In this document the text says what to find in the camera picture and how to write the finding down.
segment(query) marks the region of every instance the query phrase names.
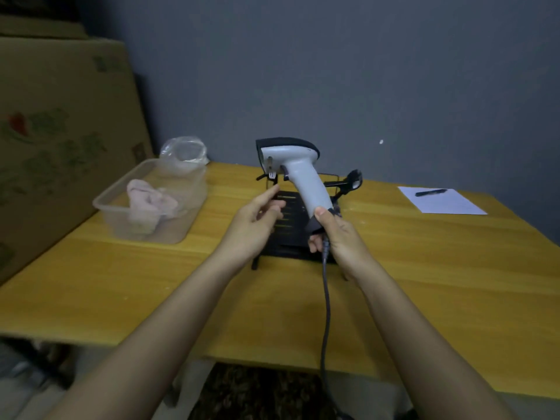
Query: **wooden table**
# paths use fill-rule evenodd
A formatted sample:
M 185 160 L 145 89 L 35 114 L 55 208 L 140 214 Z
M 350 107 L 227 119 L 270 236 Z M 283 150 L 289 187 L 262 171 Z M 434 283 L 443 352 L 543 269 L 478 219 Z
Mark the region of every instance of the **wooden table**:
M 116 345 L 215 248 L 260 169 L 208 166 L 209 194 L 185 240 L 114 239 L 100 214 L 0 287 L 0 332 Z M 282 184 L 290 190 L 290 183 Z M 560 248 L 486 194 L 487 216 L 420 213 L 395 184 L 365 181 L 342 213 L 443 336 L 500 391 L 560 398 Z M 360 291 L 329 267 L 327 368 L 394 380 Z M 325 321 L 318 264 L 263 257 L 232 281 L 193 350 L 318 369 Z

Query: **sheet of paper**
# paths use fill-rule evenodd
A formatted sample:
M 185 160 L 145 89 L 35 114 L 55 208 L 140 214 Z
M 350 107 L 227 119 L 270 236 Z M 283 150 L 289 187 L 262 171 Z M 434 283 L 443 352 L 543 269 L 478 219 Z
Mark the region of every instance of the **sheet of paper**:
M 417 197 L 418 191 L 429 191 L 438 189 L 426 189 L 423 187 L 399 187 L 399 190 L 424 214 L 467 214 L 486 215 L 486 212 L 476 206 L 469 199 L 461 196 L 457 191 L 448 189 L 445 193 L 429 194 Z

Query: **plastic container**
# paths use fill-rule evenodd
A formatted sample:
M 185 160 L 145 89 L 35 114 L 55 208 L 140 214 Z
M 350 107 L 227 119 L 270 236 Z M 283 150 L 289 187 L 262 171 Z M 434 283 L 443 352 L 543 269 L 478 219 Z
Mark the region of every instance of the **plastic container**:
M 170 174 L 164 164 L 160 164 L 159 159 L 143 161 L 94 199 L 94 207 L 103 212 L 103 218 L 113 229 L 115 237 L 167 244 L 178 243 L 185 238 L 206 200 L 206 166 L 198 164 L 188 174 L 176 176 Z M 138 233 L 129 221 L 127 184 L 135 178 L 150 183 L 155 189 L 165 188 L 179 202 L 178 216 L 161 218 L 150 234 Z

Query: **hand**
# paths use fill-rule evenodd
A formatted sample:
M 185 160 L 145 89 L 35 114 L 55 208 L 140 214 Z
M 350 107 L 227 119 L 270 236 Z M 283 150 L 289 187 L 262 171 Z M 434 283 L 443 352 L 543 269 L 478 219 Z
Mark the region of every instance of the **hand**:
M 325 228 L 330 240 L 330 250 L 345 276 L 359 281 L 372 267 L 381 267 L 371 256 L 354 226 L 348 221 L 332 215 L 322 207 L 315 209 L 315 218 Z M 309 249 L 312 253 L 323 251 L 322 234 L 310 237 Z
M 272 200 L 280 190 L 276 184 L 237 211 L 222 241 L 214 251 L 236 270 L 256 257 L 267 243 L 276 220 L 283 218 L 285 200 Z

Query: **pen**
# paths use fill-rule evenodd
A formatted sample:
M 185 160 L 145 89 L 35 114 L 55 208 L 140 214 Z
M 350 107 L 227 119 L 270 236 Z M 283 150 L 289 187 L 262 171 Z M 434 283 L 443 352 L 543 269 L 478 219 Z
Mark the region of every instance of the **pen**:
M 445 193 L 447 191 L 447 189 L 439 189 L 439 190 L 428 190 L 428 191 L 418 191 L 416 193 L 416 197 L 420 197 L 420 196 L 428 196 L 430 194 L 440 194 L 440 193 Z

